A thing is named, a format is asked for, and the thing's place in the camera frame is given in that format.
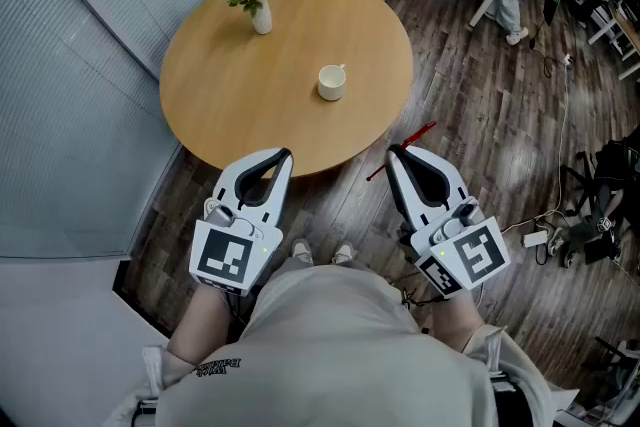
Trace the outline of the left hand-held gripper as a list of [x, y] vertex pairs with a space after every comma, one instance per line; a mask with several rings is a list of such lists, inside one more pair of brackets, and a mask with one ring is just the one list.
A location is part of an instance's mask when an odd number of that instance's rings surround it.
[[189, 273], [197, 282], [249, 295], [281, 243], [277, 224], [293, 163], [289, 149], [272, 148], [222, 171], [214, 198], [205, 201], [205, 218], [195, 225]]

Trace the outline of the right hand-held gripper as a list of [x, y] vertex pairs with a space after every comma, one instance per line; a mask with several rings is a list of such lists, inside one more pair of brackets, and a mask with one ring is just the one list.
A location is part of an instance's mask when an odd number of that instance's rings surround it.
[[393, 144], [385, 170], [397, 210], [417, 231], [410, 237], [415, 265], [442, 297], [471, 291], [510, 265], [496, 219], [467, 197], [450, 162], [424, 148]]

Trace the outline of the red star wand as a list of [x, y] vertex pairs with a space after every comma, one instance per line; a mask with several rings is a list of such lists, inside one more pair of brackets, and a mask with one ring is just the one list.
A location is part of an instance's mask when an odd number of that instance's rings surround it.
[[[423, 127], [421, 127], [418, 131], [408, 136], [400, 145], [402, 149], [406, 149], [415, 141], [419, 140], [423, 135], [425, 135], [429, 130], [436, 126], [436, 122], [429, 122]], [[370, 182], [378, 173], [380, 173], [385, 168], [385, 165], [381, 165], [378, 167], [373, 173], [366, 177], [366, 181]]]

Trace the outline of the white cup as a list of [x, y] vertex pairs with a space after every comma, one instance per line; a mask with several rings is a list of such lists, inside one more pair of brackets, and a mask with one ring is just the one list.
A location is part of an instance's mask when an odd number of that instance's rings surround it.
[[340, 100], [346, 85], [345, 65], [324, 66], [318, 74], [317, 92], [325, 101]]

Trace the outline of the person's right forearm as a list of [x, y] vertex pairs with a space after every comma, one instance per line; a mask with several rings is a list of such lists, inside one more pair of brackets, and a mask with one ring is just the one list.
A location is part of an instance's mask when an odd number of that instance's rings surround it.
[[463, 353], [475, 332], [484, 325], [470, 291], [431, 304], [430, 335], [449, 348]]

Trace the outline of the person's left forearm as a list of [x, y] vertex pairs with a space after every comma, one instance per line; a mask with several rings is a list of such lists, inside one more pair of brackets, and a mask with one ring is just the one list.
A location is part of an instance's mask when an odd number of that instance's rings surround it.
[[234, 343], [229, 342], [229, 335], [236, 321], [223, 291], [199, 285], [167, 350], [192, 367], [231, 357]]

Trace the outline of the person's left shoe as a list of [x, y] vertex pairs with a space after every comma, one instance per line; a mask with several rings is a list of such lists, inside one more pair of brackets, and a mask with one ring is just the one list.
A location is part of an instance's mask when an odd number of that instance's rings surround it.
[[292, 243], [291, 257], [297, 259], [303, 265], [314, 265], [311, 247], [306, 239], [296, 239]]

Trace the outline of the person's shoe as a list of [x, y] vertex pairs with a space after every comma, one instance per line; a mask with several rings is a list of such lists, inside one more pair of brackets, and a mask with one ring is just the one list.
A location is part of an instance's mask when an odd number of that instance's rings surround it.
[[291, 257], [297, 259], [303, 265], [314, 265], [311, 247], [306, 239], [296, 239], [292, 243]]
[[343, 241], [338, 246], [332, 257], [332, 263], [334, 265], [341, 265], [349, 263], [354, 259], [355, 250], [353, 245], [349, 241]]

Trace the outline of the person's right shoe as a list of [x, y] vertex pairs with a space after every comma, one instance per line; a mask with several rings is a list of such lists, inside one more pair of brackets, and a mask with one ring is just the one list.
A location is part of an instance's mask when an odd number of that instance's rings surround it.
[[338, 246], [332, 257], [332, 263], [334, 265], [341, 265], [349, 263], [354, 259], [355, 250], [353, 245], [349, 241], [343, 241]]

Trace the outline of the white vase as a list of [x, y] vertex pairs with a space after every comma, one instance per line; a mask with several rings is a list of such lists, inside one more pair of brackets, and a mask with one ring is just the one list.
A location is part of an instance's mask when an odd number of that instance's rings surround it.
[[256, 0], [255, 10], [251, 16], [252, 24], [260, 35], [269, 34], [272, 30], [272, 15], [268, 0]]

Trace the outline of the black office chair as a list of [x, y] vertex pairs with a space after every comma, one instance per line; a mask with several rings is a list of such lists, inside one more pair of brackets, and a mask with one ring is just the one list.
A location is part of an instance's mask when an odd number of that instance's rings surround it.
[[640, 225], [640, 127], [621, 140], [607, 142], [593, 155], [576, 154], [583, 172], [562, 165], [561, 190], [569, 176], [578, 184], [581, 196], [565, 210], [578, 220], [557, 229], [548, 244], [551, 255], [560, 254], [568, 268], [583, 253], [587, 264], [600, 259], [617, 260], [621, 253], [623, 224]]

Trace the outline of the person's beige shirt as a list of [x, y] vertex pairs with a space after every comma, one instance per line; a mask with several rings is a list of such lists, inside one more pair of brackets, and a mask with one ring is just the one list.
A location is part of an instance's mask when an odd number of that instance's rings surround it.
[[286, 260], [231, 357], [192, 367], [167, 346], [144, 349], [143, 381], [104, 427], [552, 427], [556, 416], [502, 328], [484, 323], [454, 351], [355, 262]]

